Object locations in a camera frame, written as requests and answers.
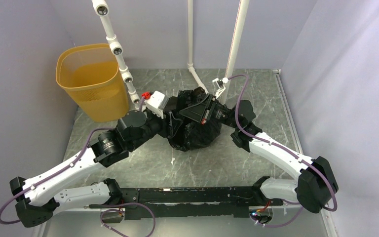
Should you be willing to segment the black trash bag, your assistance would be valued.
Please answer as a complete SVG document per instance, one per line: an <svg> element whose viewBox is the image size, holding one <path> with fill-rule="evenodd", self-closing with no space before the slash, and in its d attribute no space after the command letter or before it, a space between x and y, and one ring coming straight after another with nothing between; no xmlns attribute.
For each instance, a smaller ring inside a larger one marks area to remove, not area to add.
<svg viewBox="0 0 379 237"><path fill-rule="evenodd" d="M172 112L174 118L183 122L174 137L168 138L169 145L175 150L187 152L209 147L220 135L222 124L209 121L202 125L179 115L179 110L199 103L207 93L202 87L194 90L180 90L177 96L170 97L165 111Z"/></svg>

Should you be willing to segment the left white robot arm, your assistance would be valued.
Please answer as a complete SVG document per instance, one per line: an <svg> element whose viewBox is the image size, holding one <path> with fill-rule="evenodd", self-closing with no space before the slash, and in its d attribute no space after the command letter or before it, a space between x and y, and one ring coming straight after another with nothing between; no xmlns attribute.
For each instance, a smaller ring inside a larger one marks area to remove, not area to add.
<svg viewBox="0 0 379 237"><path fill-rule="evenodd" d="M123 201L123 194L115 179L107 178L82 188L68 189L68 186L127 158L155 135L172 138L182 123L173 112L158 117L149 110L133 110L120 118L115 128L99 128L96 138L88 137L78 153L49 171L29 179L12 179L10 186L16 200L18 221L31 228L76 206L118 206Z"/></svg>

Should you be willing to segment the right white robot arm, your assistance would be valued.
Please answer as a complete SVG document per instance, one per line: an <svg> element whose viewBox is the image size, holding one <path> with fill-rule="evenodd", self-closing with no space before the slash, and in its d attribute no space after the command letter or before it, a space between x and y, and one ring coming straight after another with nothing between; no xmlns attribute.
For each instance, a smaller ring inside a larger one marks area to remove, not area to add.
<svg viewBox="0 0 379 237"><path fill-rule="evenodd" d="M256 115L250 101L239 100L229 109L207 95L199 103L180 109L179 114L202 125L214 121L233 127L231 138L237 147L266 158L293 178L262 179L252 191L256 204L277 198L297 201L312 213L337 210L335 194L339 187L328 160L305 156L272 139L252 122Z"/></svg>

